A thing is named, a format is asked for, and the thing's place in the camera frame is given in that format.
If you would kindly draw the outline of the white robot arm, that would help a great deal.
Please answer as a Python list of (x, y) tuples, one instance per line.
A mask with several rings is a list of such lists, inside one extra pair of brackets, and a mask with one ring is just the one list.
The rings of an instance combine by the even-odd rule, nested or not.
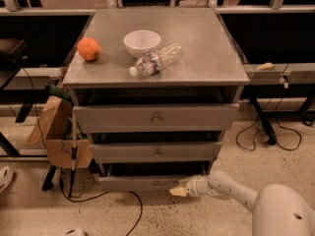
[(284, 185), (270, 184), (256, 192), (213, 171), (179, 180), (169, 192), (177, 197), (234, 198), (252, 213), (252, 236), (315, 236), (315, 210)]

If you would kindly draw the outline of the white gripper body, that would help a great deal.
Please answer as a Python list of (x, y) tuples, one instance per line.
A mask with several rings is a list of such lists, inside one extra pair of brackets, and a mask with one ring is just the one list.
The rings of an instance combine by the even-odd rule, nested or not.
[(184, 187), (187, 194), (195, 198), (199, 198), (201, 196), (213, 196), (215, 194), (215, 190), (210, 185), (208, 176), (192, 176), (189, 178)]

